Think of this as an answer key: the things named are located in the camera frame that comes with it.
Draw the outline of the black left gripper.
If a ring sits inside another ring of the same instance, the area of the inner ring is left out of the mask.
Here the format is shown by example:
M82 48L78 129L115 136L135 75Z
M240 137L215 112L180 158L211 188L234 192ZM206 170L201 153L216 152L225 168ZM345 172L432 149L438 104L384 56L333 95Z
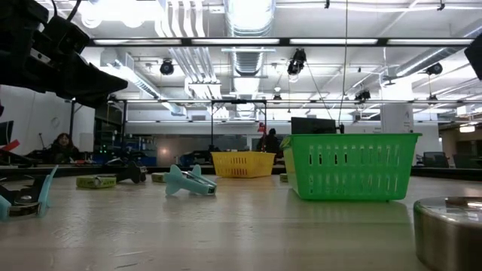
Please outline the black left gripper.
M127 88L128 82L82 57L90 37L72 22L80 4L76 0L67 17L58 10L49 17L35 0L14 0L14 67L32 90L97 107L110 93Z

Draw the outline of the black staple remover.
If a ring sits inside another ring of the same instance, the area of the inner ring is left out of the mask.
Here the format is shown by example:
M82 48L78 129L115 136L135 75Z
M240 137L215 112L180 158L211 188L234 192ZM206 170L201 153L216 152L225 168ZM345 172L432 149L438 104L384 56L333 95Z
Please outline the black staple remover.
M140 162L130 161L124 171L116 174L116 182L131 180L134 184L146 181L147 168Z

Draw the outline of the green tape measure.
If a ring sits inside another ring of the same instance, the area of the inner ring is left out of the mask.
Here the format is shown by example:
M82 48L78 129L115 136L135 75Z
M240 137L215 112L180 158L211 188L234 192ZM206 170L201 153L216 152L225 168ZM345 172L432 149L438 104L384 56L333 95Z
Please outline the green tape measure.
M80 188L103 189L114 187L116 183L116 178L111 176L93 175L76 178L76 185Z

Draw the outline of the pale teal staple remover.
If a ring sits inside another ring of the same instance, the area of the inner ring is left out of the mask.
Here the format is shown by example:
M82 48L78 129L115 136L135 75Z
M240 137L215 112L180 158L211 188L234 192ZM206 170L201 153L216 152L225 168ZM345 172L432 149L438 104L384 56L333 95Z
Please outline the pale teal staple remover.
M0 185L0 221L35 215L45 215L50 207L50 187L59 166L55 165L44 177L34 177L33 183L19 190Z
M170 170L163 177L166 183L166 195L173 195L179 190L187 190L204 196L215 195L217 184L202 176L199 165L195 165L191 171L181 171L177 165L171 165Z

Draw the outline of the person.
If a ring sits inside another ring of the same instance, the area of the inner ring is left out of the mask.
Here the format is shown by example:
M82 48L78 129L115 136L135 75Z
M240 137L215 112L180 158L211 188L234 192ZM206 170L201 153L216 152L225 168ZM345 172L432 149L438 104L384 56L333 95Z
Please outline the person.
M67 133L60 133L49 149L49 161L52 163L70 163L81 158L81 153Z
M280 140L276 137L276 130L274 128L271 128L268 134L263 135L259 139L256 150L275 154L276 158L282 156Z

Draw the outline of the dark monitor screen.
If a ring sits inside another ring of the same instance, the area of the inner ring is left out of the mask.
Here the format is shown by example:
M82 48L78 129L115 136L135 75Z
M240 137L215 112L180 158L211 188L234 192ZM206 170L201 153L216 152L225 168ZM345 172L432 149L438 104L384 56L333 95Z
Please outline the dark monitor screen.
M11 142L11 134L14 128L14 121L0 123L0 146L5 146Z

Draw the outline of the yellow plastic basket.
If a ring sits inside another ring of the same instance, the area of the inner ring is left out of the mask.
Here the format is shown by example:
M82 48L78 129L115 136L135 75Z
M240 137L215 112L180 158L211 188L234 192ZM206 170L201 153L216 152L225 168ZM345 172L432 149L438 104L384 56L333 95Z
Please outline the yellow plastic basket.
M275 154L256 151L212 152L215 174L223 178L258 178L272 174Z

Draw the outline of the black overhead light bar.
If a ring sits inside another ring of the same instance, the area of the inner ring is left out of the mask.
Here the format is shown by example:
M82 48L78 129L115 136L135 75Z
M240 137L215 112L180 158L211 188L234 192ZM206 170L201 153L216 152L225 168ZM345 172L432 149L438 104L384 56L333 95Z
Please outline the black overhead light bar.
M90 47L466 47L473 38L92 38Z

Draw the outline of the black computer monitor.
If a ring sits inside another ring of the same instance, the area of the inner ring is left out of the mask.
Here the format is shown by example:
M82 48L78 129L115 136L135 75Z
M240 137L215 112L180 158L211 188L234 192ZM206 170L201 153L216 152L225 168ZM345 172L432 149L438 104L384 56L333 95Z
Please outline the black computer monitor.
M331 119L307 117L291 118L292 134L335 134L336 132L336 123Z

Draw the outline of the green plastic basket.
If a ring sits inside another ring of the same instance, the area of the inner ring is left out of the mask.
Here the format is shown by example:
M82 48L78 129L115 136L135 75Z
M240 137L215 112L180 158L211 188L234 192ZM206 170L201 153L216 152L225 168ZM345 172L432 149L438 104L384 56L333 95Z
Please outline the green plastic basket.
M290 135L288 183L301 199L390 201L406 197L419 133Z

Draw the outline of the white square pillar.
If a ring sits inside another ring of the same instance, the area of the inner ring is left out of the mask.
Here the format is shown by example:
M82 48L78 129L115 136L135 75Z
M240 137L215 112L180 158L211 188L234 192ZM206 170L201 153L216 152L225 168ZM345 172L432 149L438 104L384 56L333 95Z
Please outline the white square pillar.
M413 132L413 106L402 103L382 105L380 122L382 133Z

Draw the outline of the black workstation frame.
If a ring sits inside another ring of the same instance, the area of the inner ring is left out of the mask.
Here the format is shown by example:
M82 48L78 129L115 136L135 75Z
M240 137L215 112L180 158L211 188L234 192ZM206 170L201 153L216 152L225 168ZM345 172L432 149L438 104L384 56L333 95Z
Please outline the black workstation frame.
M257 104L262 104L264 106L264 131L263 135L267 134L267 100L266 99L211 99L210 100L210 145L209 151L215 150L215 143L214 143L214 114L215 110L214 107L216 104L221 103L224 105L225 103L229 103L232 105L245 105L245 104L253 104L256 106Z
M116 104L91 108L71 102L68 134L72 144L80 151L80 158L99 155L105 158L119 144L123 113Z

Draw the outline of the black aluminium table frame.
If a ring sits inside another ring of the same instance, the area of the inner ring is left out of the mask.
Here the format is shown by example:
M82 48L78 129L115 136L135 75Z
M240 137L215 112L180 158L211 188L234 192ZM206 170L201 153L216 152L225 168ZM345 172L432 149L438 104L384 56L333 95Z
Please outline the black aluminium table frame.
M7 178L12 176L21 175L47 175L52 171L53 167L31 167L31 168L1 168L0 178ZM55 177L69 177L80 175L102 175L102 174L117 174L124 171L122 167L102 167L102 166L72 166L72 167L59 167L55 173ZM296 169L296 173L300 173L301 177L306 177L309 174L355 174L355 173L370 173L375 175L394 175L399 176L416 176L425 178L441 178L441 179L453 179L463 181L481 181L482 182L482 169L450 169L450 168L429 168L429 167L412 167L404 171L397 171L396 169L381 169L381 168L362 168L360 170L346 167L334 167L334 168L321 168L314 167L312 169L306 169L301 171Z

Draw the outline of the silver ceiling ventilation duct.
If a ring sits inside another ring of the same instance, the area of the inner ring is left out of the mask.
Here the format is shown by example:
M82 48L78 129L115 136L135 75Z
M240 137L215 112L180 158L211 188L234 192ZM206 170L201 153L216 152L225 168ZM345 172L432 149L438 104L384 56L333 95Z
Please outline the silver ceiling ventilation duct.
M270 36L276 0L223 0L227 33L237 38ZM233 67L240 76L256 76L261 70L264 52L235 52Z

